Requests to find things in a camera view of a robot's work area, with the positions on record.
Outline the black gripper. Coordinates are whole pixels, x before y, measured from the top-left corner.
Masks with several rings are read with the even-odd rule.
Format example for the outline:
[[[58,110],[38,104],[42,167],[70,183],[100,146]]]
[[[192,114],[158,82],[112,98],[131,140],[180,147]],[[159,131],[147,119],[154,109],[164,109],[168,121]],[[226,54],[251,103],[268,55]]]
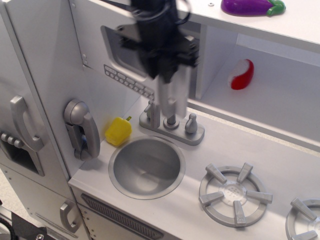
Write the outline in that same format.
[[[123,47],[138,51],[145,72],[152,79],[159,74],[163,84],[172,82],[180,64],[194,68],[199,62],[199,47],[195,39],[181,32],[178,25],[167,17],[120,25],[116,34],[120,36]],[[169,57],[174,61],[158,63],[159,57]]]

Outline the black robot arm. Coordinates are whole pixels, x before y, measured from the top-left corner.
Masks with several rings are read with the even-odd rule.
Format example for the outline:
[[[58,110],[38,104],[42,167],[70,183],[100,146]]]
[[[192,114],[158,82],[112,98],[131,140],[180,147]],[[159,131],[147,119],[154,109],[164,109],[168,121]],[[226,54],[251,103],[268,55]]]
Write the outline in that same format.
[[[174,0],[132,0],[130,12],[134,24],[120,25],[116,34],[123,48],[137,51],[146,73],[169,84],[179,65],[196,67],[199,46],[192,36],[180,30],[191,13],[178,17]]]

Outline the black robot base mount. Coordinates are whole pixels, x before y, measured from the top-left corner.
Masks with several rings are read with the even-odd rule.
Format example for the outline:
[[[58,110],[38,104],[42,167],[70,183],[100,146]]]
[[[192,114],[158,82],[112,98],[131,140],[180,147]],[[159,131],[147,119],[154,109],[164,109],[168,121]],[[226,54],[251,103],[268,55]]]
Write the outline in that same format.
[[[1,240],[52,240],[45,227],[37,227],[2,206],[0,202]]]

